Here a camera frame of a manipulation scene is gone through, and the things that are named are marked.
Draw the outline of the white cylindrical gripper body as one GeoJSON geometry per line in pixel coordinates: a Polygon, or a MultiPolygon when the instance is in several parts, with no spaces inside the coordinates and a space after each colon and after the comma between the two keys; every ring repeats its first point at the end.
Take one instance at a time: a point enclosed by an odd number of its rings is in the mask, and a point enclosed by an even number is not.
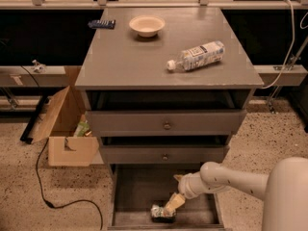
{"type": "Polygon", "coordinates": [[[178,191],[186,198],[197,198],[208,190],[207,185],[201,179],[200,173],[183,175],[178,183],[178,191]]]}

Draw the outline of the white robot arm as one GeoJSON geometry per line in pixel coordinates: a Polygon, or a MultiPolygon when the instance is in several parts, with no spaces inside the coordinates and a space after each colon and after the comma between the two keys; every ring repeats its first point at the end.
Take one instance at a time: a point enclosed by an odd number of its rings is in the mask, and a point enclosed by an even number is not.
{"type": "Polygon", "coordinates": [[[262,231],[308,231],[308,160],[291,157],[268,174],[238,171],[207,162],[196,173],[178,179],[178,192],[163,208],[169,215],[186,200],[228,187],[264,202],[262,231]]]}

